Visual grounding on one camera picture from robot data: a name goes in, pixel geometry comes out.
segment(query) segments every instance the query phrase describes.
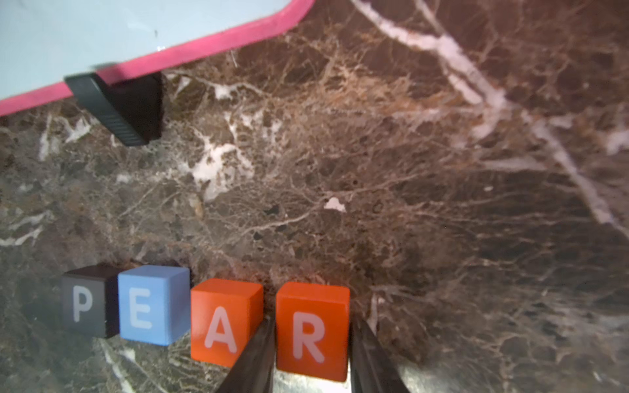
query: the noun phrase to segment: pink tray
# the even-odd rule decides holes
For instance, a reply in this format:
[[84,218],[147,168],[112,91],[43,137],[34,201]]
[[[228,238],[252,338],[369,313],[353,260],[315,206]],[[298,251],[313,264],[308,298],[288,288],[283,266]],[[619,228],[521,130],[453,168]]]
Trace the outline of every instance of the pink tray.
[[[295,26],[306,16],[314,2],[315,0],[292,0],[282,11],[272,16],[171,47],[161,52],[151,53],[125,63],[116,64],[112,67],[98,70],[97,74],[108,84],[114,84],[226,50],[239,48],[249,43],[262,41],[280,35]],[[64,82],[42,87],[0,101],[0,116],[47,104],[71,95],[70,89]]]

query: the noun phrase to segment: blue block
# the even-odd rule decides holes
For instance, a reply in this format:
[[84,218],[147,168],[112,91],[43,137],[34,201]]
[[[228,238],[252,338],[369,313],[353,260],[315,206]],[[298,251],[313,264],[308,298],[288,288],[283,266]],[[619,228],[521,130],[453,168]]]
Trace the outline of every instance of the blue block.
[[170,345],[190,330],[190,270],[145,265],[118,275],[120,336]]

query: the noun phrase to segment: wooden block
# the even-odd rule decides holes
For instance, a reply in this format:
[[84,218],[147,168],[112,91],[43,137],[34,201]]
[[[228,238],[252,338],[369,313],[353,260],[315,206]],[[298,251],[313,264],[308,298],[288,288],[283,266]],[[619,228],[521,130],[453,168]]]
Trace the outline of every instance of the wooden block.
[[279,370],[347,378],[348,288],[288,282],[277,292],[276,323]]
[[209,279],[191,291],[191,356],[231,367],[264,318],[262,285]]
[[170,345],[190,329],[190,270],[145,265],[118,275],[120,336]]
[[109,338],[120,331],[118,274],[111,266],[86,266],[61,276],[64,326],[88,336]]

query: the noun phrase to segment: orange block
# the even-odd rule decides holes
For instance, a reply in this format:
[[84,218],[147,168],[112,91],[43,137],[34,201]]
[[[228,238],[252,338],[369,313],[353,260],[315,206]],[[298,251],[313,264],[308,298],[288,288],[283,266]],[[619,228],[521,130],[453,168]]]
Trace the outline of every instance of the orange block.
[[262,285],[209,279],[190,296],[191,357],[233,366],[264,318]]
[[350,290],[288,282],[277,292],[277,368],[343,382]]

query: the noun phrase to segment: white letter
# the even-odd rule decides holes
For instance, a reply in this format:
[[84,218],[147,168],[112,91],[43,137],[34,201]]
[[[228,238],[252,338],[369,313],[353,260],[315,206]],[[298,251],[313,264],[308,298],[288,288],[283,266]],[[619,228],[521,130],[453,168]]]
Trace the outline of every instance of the white letter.
[[[309,323],[314,327],[314,332],[309,335],[304,334],[304,323]],[[292,355],[295,359],[301,359],[303,346],[310,351],[317,363],[323,363],[325,357],[315,345],[325,335],[325,325],[321,318],[314,314],[296,312],[292,316]]]
[[[85,303],[80,302],[81,294],[85,296]],[[72,287],[72,297],[74,298],[74,322],[79,322],[81,319],[79,313],[92,308],[92,292],[85,287],[75,285]]]
[[151,306],[148,304],[137,304],[136,300],[138,296],[149,297],[151,296],[151,291],[146,288],[131,288],[129,289],[129,303],[131,309],[131,326],[134,328],[140,329],[150,329],[153,327],[153,324],[149,321],[140,321],[138,319],[138,313],[150,313]]
[[[216,332],[219,322],[223,323],[223,330],[225,331],[225,333]],[[212,348],[212,344],[214,344],[214,341],[227,344],[227,347],[232,353],[236,353],[236,351],[238,350],[236,348],[236,340],[234,340],[234,334],[231,332],[230,319],[227,318],[227,311],[225,311],[224,307],[217,307],[216,310],[214,310],[212,322],[210,322],[209,324],[208,335],[205,336],[206,348]]]

